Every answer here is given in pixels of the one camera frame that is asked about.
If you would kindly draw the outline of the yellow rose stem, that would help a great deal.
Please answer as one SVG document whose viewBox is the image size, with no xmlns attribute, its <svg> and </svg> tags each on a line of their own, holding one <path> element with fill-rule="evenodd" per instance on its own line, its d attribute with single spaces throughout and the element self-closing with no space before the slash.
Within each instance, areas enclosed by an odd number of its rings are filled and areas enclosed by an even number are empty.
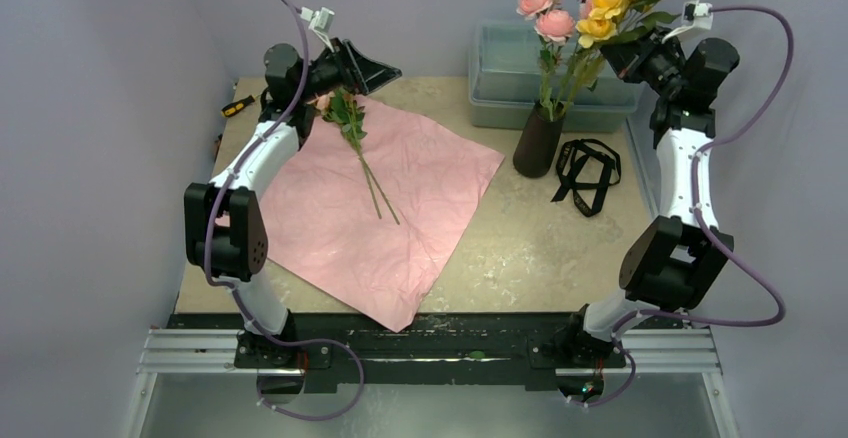
<svg viewBox="0 0 848 438">
<path fill-rule="evenodd" d="M 575 51 L 567 62 L 567 75 L 561 81 L 570 108 L 579 90 L 595 84 L 601 71 L 601 47 L 624 44 L 668 21 L 669 15 L 655 9 L 662 0 L 585 0 L 575 30 Z"/>
</svg>

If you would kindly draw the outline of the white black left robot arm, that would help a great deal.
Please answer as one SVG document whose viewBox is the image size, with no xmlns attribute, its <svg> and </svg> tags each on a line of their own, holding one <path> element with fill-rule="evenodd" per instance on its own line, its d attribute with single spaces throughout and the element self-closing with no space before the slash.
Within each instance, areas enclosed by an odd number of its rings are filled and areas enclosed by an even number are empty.
<svg viewBox="0 0 848 438">
<path fill-rule="evenodd" d="M 284 331 L 289 311 L 264 272 L 269 238 L 260 199 L 306 143 L 317 113 L 313 98 L 336 90 L 369 95 L 402 72 L 338 38 L 314 59 L 280 43 L 263 60 L 266 87 L 253 135 L 223 171 L 185 190 L 185 245 L 188 262 L 202 269 L 207 283 L 233 295 L 246 330 L 265 334 L 260 355 L 284 367 L 297 357 L 298 340 Z"/>
</svg>

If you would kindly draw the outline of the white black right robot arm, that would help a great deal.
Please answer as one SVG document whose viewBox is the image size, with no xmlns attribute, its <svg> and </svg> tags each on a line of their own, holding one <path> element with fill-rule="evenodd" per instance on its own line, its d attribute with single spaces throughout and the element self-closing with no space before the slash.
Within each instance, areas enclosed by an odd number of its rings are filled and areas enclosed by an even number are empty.
<svg viewBox="0 0 848 438">
<path fill-rule="evenodd" d="M 709 174 L 697 177 L 693 167 L 709 164 L 702 148 L 716 134 L 712 103 L 739 65 L 737 50 L 723 39 L 706 38 L 685 54 L 678 39 L 651 32 L 600 51 L 622 81 L 646 83 L 658 95 L 649 126 L 660 163 L 660 211 L 626 253 L 618 291 L 570 318 L 561 350 L 576 365 L 612 352 L 620 319 L 636 323 L 634 315 L 643 310 L 699 305 L 728 261 L 720 249 L 734 245 L 732 236 L 720 232 L 708 197 L 696 195 L 709 192 Z"/>
</svg>

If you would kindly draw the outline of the pink wrapping paper sheet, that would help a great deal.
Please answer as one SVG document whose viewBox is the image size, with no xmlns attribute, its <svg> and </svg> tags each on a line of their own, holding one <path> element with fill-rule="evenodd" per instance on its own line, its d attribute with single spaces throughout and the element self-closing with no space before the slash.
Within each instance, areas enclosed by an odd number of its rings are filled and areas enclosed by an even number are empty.
<svg viewBox="0 0 848 438">
<path fill-rule="evenodd" d="M 318 121 L 260 206 L 271 262 L 392 331 L 413 320 L 503 155 L 361 98 L 363 149 Z"/>
</svg>

